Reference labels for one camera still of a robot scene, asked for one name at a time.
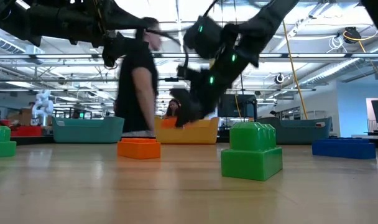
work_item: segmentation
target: yellow bin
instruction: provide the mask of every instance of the yellow bin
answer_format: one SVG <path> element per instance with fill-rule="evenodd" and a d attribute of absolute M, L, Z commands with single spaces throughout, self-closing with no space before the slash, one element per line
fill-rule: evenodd
<path fill-rule="evenodd" d="M 187 124 L 183 129 L 163 128 L 161 118 L 155 118 L 156 140 L 162 144 L 215 144 L 219 118 L 203 119 Z"/>

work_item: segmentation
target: teal bin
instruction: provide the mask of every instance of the teal bin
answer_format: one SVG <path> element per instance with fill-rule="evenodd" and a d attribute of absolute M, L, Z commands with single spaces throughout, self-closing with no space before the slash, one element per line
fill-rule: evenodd
<path fill-rule="evenodd" d="M 56 143 L 115 143 L 121 140 L 124 119 L 52 118 L 53 140 Z"/>

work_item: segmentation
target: green toy block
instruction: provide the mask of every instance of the green toy block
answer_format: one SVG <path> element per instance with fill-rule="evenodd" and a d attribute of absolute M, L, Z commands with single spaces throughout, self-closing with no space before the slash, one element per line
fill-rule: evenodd
<path fill-rule="evenodd" d="M 0 126 L 0 157 L 15 156 L 16 142 L 11 140 L 11 130 L 6 126 Z"/>
<path fill-rule="evenodd" d="M 221 151 L 223 177 L 265 181 L 283 169 L 282 148 L 266 151 Z"/>
<path fill-rule="evenodd" d="M 236 123 L 229 131 L 230 146 L 221 152 L 223 177 L 265 181 L 283 168 L 282 148 L 270 124 Z"/>

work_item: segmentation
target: orange toy block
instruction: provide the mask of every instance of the orange toy block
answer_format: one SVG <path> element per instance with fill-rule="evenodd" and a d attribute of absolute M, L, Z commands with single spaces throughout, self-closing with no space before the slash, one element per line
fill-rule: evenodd
<path fill-rule="evenodd" d="M 131 159 L 160 158 L 160 143 L 156 139 L 122 139 L 117 144 L 117 154 Z"/>

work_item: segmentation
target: blue toy block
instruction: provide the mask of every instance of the blue toy block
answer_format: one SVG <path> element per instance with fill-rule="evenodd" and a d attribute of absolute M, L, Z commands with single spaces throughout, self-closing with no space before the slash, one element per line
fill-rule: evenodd
<path fill-rule="evenodd" d="M 313 142 L 312 154 L 350 159 L 375 159 L 376 145 L 367 139 L 320 139 Z"/>

